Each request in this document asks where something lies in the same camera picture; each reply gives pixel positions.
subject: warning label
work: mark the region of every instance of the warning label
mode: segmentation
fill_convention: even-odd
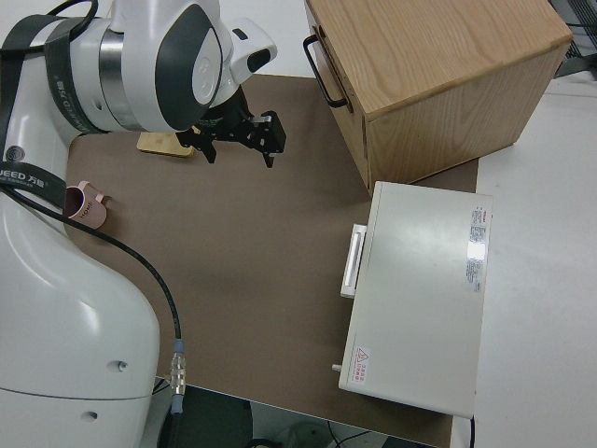
[[[363,384],[367,379],[367,368],[371,358],[371,350],[365,347],[356,347],[353,356],[353,373],[351,382]]]

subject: cable connector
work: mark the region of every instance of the cable connector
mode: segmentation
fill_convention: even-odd
[[[174,355],[170,370],[172,388],[172,408],[170,413],[175,415],[183,412],[183,397],[187,388],[187,361],[185,360],[185,346],[181,339],[174,342]]]

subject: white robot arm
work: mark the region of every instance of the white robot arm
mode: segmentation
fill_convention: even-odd
[[[111,19],[94,18],[92,0],[84,21],[56,17],[75,3],[23,19],[0,50],[0,443],[136,448],[154,312],[62,223],[9,194],[61,213],[68,148],[86,133],[179,133],[210,161],[213,140],[235,140],[271,166],[284,131],[275,113],[248,112],[240,85],[276,47],[250,21],[225,26],[217,0],[116,0]]]

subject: wooden box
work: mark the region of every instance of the wooden box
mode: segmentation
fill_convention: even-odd
[[[547,0],[305,1],[305,50],[369,192],[514,143],[572,39]]]

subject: pink mug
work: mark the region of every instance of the pink mug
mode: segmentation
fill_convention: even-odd
[[[88,188],[94,189],[95,195],[90,194]],[[100,190],[91,182],[81,180],[76,187],[71,186],[66,189],[62,214],[92,229],[97,229],[104,224],[107,216],[103,200],[104,194]]]

